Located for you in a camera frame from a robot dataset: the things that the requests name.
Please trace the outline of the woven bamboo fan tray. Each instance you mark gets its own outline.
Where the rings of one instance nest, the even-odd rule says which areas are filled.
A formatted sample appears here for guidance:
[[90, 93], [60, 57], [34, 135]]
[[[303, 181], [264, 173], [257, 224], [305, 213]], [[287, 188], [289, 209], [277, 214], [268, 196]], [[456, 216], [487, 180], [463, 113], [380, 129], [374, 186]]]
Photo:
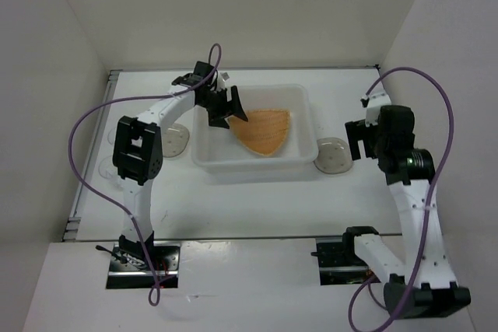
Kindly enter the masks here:
[[239, 143], [259, 156], [273, 156], [286, 142], [291, 115], [285, 109], [251, 110], [248, 122], [235, 116], [229, 118], [230, 130]]

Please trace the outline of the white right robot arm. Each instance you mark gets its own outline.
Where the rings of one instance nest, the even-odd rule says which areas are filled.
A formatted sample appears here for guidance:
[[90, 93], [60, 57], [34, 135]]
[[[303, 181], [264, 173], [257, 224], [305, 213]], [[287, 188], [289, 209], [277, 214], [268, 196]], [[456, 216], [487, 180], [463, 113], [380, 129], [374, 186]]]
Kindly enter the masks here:
[[322, 285], [383, 285], [377, 304], [391, 320], [443, 318], [471, 302], [447, 259], [437, 213], [437, 179], [442, 170], [426, 149], [415, 147], [415, 115], [394, 105], [384, 91], [368, 89], [359, 121], [345, 123], [347, 139], [318, 142], [315, 167], [339, 175], [366, 156], [377, 161], [399, 215], [405, 260], [399, 260], [372, 226], [350, 226], [341, 239], [319, 239], [317, 258]]

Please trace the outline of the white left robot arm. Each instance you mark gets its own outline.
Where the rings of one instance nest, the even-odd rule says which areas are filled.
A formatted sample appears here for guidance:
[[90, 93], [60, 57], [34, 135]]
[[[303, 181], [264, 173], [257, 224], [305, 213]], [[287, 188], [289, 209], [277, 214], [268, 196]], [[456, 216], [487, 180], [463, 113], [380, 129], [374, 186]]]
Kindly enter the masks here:
[[225, 78], [213, 65], [199, 61], [193, 72], [172, 81], [165, 99], [117, 123], [112, 162], [121, 178], [129, 216], [118, 246], [137, 269], [146, 269], [155, 260], [150, 212], [153, 180], [163, 166], [161, 130], [196, 106], [206, 109], [210, 127], [228, 129], [227, 118], [232, 116], [247, 119], [238, 88], [225, 87]]

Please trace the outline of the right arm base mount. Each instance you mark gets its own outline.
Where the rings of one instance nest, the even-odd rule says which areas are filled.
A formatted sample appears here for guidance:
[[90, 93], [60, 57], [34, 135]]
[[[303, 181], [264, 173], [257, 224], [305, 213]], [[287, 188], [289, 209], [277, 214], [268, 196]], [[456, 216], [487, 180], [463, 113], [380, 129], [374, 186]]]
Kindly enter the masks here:
[[317, 259], [320, 284], [360, 285], [369, 276], [368, 266], [345, 247], [341, 236], [318, 237], [310, 255]]

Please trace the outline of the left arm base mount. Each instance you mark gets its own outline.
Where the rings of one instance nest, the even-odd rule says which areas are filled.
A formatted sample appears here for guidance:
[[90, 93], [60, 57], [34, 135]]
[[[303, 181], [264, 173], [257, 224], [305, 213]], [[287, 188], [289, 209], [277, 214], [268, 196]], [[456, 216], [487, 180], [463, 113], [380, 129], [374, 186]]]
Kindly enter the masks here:
[[[153, 268], [161, 288], [177, 288], [181, 246], [177, 243], [155, 243], [151, 256]], [[141, 289], [154, 285], [153, 274], [145, 260], [136, 260], [121, 252], [115, 243], [113, 248], [96, 245], [96, 250], [110, 255], [106, 289]]]

